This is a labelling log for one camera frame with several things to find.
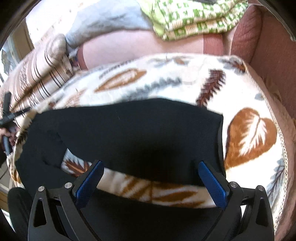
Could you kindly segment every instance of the blue gripper pad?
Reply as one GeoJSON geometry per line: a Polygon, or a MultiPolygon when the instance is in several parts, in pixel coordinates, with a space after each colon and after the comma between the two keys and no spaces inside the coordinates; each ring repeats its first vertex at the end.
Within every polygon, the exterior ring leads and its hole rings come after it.
{"type": "Polygon", "coordinates": [[[198,175],[216,206],[224,210],[227,206],[227,194],[203,161],[198,164],[198,175]]]}
{"type": "Polygon", "coordinates": [[[75,206],[78,209],[87,205],[103,174],[104,165],[102,161],[99,161],[75,193],[75,206]]]}

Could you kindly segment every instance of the metal screw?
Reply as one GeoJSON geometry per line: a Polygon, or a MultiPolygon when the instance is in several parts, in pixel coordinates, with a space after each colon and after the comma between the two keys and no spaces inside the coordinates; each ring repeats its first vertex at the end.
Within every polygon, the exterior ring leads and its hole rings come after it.
{"type": "Polygon", "coordinates": [[[230,186],[232,186],[233,188],[237,188],[238,184],[236,182],[230,182],[230,186]]]}
{"type": "Polygon", "coordinates": [[[42,192],[44,190],[44,188],[45,188],[44,186],[41,186],[41,187],[38,188],[38,191],[42,192]]]}
{"type": "Polygon", "coordinates": [[[66,183],[65,184],[65,188],[70,188],[70,187],[72,187],[72,183],[66,183]]]}
{"type": "Polygon", "coordinates": [[[259,191],[261,191],[261,192],[264,191],[264,187],[261,186],[261,185],[258,186],[258,189],[259,189],[259,191]]]}

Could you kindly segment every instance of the white leaf-patterned blanket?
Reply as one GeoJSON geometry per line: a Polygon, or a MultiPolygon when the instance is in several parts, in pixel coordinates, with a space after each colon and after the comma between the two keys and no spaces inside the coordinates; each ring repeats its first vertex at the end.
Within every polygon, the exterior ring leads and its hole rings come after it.
{"type": "MultiPolygon", "coordinates": [[[[235,56],[159,54],[83,72],[28,113],[8,165],[22,186],[14,163],[22,152],[26,129],[37,112],[97,106],[147,98],[167,98],[206,106],[221,113],[228,181],[241,187],[265,187],[278,226],[287,191],[287,154],[277,120],[264,93],[235,56]]],[[[75,176],[90,163],[67,150],[61,168],[75,176]]],[[[142,202],[203,208],[214,203],[204,187],[138,179],[106,169],[98,188],[142,202]]]]}

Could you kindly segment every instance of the green patterned cloth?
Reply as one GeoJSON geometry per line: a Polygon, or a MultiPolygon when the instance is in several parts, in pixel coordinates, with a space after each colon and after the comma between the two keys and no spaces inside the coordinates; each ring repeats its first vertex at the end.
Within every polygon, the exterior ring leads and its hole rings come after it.
{"type": "Polygon", "coordinates": [[[248,7],[248,0],[218,0],[210,5],[191,0],[137,0],[163,40],[231,30],[248,7]]]}

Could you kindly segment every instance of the green and white checkered fabric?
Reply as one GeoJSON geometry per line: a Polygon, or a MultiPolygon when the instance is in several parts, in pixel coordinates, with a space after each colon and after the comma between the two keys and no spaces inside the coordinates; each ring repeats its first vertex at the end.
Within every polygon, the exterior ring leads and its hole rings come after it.
{"type": "Polygon", "coordinates": [[[218,0],[213,5],[191,0],[137,1],[163,40],[229,31],[248,7],[248,0],[218,0]]]}

